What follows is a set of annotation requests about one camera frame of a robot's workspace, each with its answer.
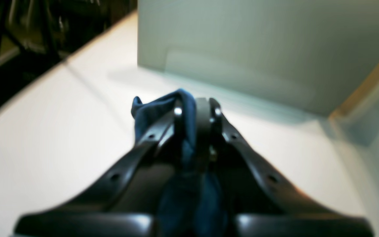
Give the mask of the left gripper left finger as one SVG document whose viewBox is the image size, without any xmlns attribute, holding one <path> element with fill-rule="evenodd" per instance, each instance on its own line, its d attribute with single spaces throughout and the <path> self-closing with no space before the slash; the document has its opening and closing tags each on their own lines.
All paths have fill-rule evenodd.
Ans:
<svg viewBox="0 0 379 237">
<path fill-rule="evenodd" d="M 71 200 L 19 218 L 15 237 L 161 237 L 155 216 L 172 158 L 161 149 L 182 134 L 182 102 L 173 99 L 98 180 Z"/>
</svg>

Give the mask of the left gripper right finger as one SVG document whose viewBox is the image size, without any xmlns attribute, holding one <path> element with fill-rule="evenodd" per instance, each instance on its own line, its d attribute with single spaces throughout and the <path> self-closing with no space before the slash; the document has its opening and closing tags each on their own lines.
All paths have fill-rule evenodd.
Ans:
<svg viewBox="0 0 379 237">
<path fill-rule="evenodd" d="M 372 237 L 367 219 L 323 206 L 250 147 L 213 98 L 196 99 L 197 170 L 212 173 L 232 237 Z"/>
</svg>

